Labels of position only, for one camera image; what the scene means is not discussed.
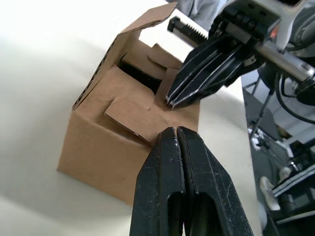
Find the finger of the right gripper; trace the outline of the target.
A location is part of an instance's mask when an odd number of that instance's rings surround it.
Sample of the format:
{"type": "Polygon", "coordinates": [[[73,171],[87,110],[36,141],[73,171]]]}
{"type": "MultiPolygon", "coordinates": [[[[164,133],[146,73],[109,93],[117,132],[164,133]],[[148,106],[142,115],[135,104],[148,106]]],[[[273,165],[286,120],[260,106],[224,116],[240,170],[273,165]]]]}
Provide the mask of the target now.
{"type": "Polygon", "coordinates": [[[166,95],[167,106],[186,106],[200,93],[211,73],[229,57],[229,42],[228,36],[211,37],[189,53],[166,95]]]}
{"type": "Polygon", "coordinates": [[[230,54],[224,63],[209,76],[205,85],[201,87],[197,94],[186,106],[171,106],[171,109],[187,107],[202,98],[216,93],[222,86],[231,80],[244,66],[244,61],[249,57],[249,49],[242,43],[229,45],[230,54]]]}

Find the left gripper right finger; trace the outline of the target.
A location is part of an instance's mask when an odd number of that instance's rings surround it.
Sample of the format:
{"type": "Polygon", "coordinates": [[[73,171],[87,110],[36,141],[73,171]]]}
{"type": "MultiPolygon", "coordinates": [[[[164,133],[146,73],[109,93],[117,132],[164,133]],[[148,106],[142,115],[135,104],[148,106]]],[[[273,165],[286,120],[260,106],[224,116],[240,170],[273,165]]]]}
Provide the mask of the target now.
{"type": "Polygon", "coordinates": [[[233,181],[198,133],[178,127],[186,187],[188,236],[252,236],[233,181]]]}

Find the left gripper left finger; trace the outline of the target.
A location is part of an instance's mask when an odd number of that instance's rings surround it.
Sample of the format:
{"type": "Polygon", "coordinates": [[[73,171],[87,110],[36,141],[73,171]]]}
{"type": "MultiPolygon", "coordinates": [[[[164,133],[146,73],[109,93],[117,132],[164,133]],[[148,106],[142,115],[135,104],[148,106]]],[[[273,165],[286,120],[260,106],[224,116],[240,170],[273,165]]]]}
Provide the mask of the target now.
{"type": "Polygon", "coordinates": [[[136,180],[131,236],[183,234],[185,178],[176,132],[159,133],[136,180]]]}

